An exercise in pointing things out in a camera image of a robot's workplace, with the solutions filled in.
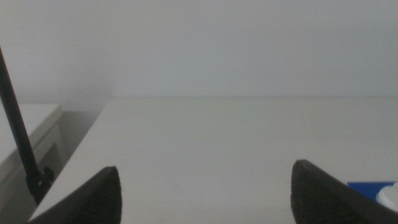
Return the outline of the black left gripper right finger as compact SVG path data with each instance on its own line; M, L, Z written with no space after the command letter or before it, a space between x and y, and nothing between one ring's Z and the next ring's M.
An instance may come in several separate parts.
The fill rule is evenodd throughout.
M397 212L361 195L308 160L295 161L290 186L296 223L397 224Z

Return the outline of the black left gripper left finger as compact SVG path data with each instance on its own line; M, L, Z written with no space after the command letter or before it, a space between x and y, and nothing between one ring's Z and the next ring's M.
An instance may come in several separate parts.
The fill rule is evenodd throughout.
M115 166L101 169L30 224L120 224L122 194Z

